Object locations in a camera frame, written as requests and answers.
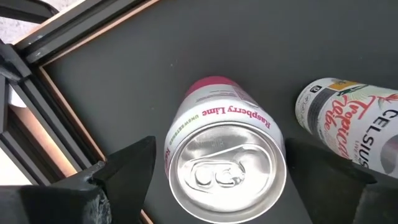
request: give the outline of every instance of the silver can lid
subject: silver can lid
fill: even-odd
[[[286,181],[283,154],[264,131],[217,123],[191,133],[170,163],[170,188],[190,214],[212,223],[241,223],[266,212]]]

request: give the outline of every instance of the dark gray tabletop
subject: dark gray tabletop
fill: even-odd
[[[156,223],[202,223],[164,174],[165,135],[187,88],[230,77],[285,137],[318,144],[295,120],[300,90],[322,77],[398,89],[397,9],[384,0],[163,0],[46,69],[106,154],[156,136],[145,204]],[[311,221],[288,178],[277,204],[249,223]]]

